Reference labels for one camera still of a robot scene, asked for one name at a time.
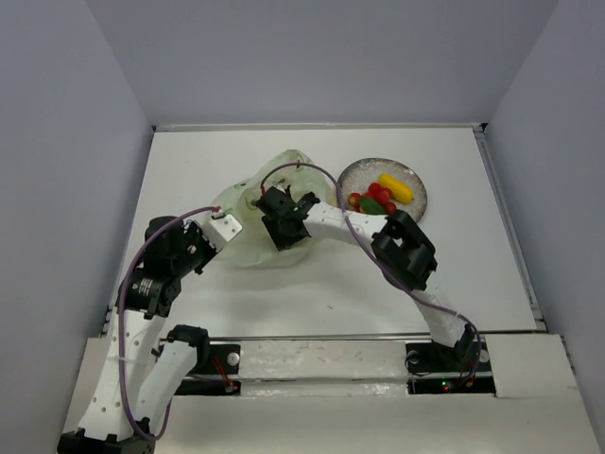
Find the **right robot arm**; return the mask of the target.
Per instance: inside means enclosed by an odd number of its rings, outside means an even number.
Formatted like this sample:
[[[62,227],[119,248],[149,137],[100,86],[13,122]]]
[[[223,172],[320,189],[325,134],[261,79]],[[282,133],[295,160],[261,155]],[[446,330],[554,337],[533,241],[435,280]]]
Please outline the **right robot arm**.
[[[460,372],[468,381],[478,369],[482,340],[468,317],[446,299],[429,292],[427,283],[437,270],[436,248],[414,219],[396,210],[389,215],[366,215],[336,208],[312,193],[294,201],[271,187],[255,201],[261,220],[277,250],[304,239],[333,239],[359,247],[392,286],[409,296],[426,323],[430,350],[420,362]]]

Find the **red cherry tomato bunch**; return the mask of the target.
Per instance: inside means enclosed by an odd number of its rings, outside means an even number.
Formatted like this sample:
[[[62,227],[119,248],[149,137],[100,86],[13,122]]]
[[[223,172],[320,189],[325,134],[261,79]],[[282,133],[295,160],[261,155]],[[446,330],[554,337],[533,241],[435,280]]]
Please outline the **red cherry tomato bunch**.
[[[356,212],[368,215],[388,215],[397,209],[392,191],[380,183],[371,183],[365,193],[352,192],[347,202]]]

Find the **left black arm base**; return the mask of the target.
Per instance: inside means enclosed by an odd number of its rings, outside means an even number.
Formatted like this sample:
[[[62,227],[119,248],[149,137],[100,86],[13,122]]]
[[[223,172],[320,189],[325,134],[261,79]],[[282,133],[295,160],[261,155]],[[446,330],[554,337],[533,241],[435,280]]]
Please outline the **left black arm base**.
[[[208,358],[185,376],[176,396],[240,395],[240,351],[241,345],[236,343],[211,344]]]

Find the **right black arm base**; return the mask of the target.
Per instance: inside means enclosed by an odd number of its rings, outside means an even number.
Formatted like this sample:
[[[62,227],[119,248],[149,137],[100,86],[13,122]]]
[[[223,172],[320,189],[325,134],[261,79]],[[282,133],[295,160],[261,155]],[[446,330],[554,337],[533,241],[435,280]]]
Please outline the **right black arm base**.
[[[406,344],[404,365],[408,373],[407,390],[421,394],[495,394],[490,354],[485,343],[463,364],[449,357],[449,352],[433,342]]]

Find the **yellow fake lemon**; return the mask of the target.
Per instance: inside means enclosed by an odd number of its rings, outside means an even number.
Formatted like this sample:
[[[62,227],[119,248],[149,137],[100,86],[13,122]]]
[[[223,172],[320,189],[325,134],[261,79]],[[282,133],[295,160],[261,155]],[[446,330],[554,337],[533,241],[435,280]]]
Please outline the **yellow fake lemon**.
[[[402,204],[410,204],[414,200],[412,190],[403,182],[395,179],[389,174],[381,174],[378,182],[391,191],[392,197]]]

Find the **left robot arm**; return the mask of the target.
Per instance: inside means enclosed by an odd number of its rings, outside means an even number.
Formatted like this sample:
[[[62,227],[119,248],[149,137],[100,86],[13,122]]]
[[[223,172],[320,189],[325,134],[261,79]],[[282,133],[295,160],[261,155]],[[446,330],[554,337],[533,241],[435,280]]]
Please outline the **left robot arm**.
[[[164,435],[172,398],[188,373],[209,362],[206,329],[180,324],[158,340],[182,290],[242,230],[217,211],[153,219],[119,287],[109,347],[90,403],[59,453],[151,453]]]

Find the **green translucent plastic bag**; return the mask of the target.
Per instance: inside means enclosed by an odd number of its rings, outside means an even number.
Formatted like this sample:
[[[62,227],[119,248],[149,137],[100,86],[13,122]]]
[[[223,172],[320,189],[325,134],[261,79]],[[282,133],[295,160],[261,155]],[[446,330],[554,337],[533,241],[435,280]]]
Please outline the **green translucent plastic bag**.
[[[261,181],[267,179],[266,188],[287,187],[295,201],[312,192],[321,201],[335,205],[335,189],[319,171],[307,166],[289,166],[275,173],[270,172],[286,163],[310,161],[303,152],[287,149],[259,167],[254,175],[228,186],[215,198],[213,204],[232,214],[243,227],[243,231],[220,253],[220,260],[240,268],[271,269],[291,267],[308,255],[315,245],[311,238],[306,238],[284,251],[278,251],[261,220],[262,212],[252,203],[260,198]]]

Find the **speckled round ceramic plate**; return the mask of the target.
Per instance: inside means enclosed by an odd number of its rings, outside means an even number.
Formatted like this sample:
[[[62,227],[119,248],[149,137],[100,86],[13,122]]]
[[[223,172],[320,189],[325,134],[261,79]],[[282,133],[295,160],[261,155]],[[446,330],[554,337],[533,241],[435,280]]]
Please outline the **speckled round ceramic plate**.
[[[427,192],[424,183],[410,167],[386,158],[363,158],[348,165],[339,175],[337,181],[342,189],[345,201],[352,192],[363,194],[371,183],[378,183],[381,174],[389,174],[405,183],[413,192],[414,200],[402,204],[393,199],[397,209],[407,212],[419,222],[427,207]]]

